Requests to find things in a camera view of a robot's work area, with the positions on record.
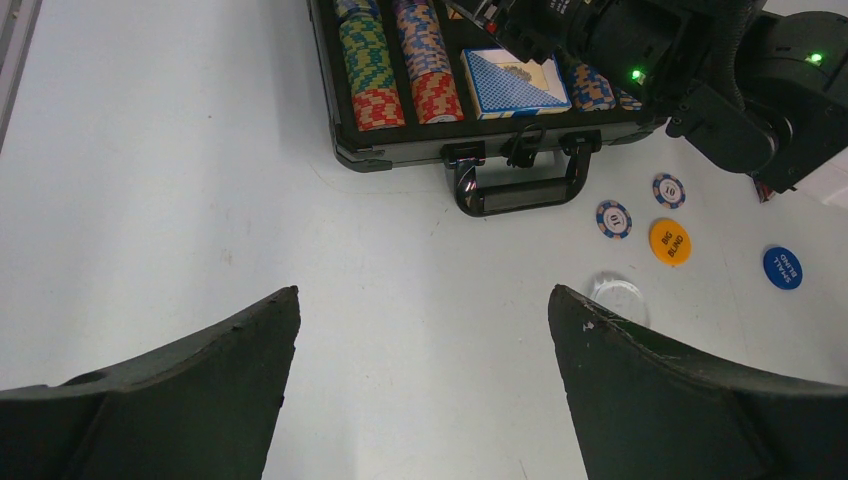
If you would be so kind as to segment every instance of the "orange big blind button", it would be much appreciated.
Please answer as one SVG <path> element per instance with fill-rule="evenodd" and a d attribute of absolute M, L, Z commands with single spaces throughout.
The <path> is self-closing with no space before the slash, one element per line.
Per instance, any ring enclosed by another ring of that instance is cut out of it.
<path fill-rule="evenodd" d="M 679 267 L 692 255 L 692 240 L 683 226 L 674 220 L 664 219 L 651 228 L 651 250 L 661 262 Z"/>

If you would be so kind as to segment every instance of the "green led light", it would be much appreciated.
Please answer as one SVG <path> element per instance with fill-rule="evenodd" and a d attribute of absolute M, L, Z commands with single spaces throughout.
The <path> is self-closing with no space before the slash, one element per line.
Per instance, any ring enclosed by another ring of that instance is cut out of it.
<path fill-rule="evenodd" d="M 644 85 L 645 79 L 647 79 L 648 77 L 645 75 L 645 72 L 637 68 L 630 72 L 630 78 L 632 78 L 633 81 L 638 83 L 639 85 Z"/>
<path fill-rule="evenodd" d="M 824 61 L 824 55 L 821 53 L 811 53 L 809 57 L 807 57 L 807 61 L 816 66 L 821 66 Z"/>

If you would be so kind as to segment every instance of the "black cable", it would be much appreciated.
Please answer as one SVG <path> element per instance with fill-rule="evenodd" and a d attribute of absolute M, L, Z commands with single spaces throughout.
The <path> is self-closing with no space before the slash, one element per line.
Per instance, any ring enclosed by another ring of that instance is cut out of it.
<path fill-rule="evenodd" d="M 736 54 L 754 10 L 753 0 L 724 0 L 715 30 L 712 55 L 713 87 L 740 110 L 745 98 L 736 83 Z"/>

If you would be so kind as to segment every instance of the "poker chip case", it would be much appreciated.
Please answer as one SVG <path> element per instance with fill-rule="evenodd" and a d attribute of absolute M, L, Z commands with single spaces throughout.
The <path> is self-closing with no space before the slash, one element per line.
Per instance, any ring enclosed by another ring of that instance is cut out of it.
<path fill-rule="evenodd" d="M 466 49 L 497 45 L 471 22 L 449 19 L 445 6 L 436 1 L 433 10 L 465 114 L 460 121 L 422 124 L 413 101 L 413 82 L 407 75 L 392 0 L 376 0 L 403 121 L 395 122 L 395 128 L 360 131 L 334 2 L 307 1 L 327 100 L 330 134 L 338 161 L 361 173 L 442 162 L 449 170 L 448 183 L 457 205 L 468 215 L 481 217 L 566 203 L 576 197 L 585 184 L 592 153 L 602 146 L 641 140 L 665 123 L 664 118 L 627 110 L 622 105 L 606 111 L 581 112 L 572 108 L 565 113 L 549 115 L 476 119 L 461 55 Z M 561 70 L 563 78 L 567 73 Z M 487 159 L 531 168 L 538 152 L 558 149 L 570 157 L 566 171 L 558 178 L 486 188 L 477 186 L 476 168 Z"/>

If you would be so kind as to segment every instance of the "blue small blind button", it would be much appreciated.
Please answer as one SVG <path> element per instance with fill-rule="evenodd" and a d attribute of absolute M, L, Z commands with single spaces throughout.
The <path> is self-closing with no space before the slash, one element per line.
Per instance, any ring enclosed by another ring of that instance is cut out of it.
<path fill-rule="evenodd" d="M 766 252 L 763 268 L 771 283 L 781 290 L 795 290 L 804 279 L 804 270 L 798 257 L 783 247 L 773 247 Z"/>

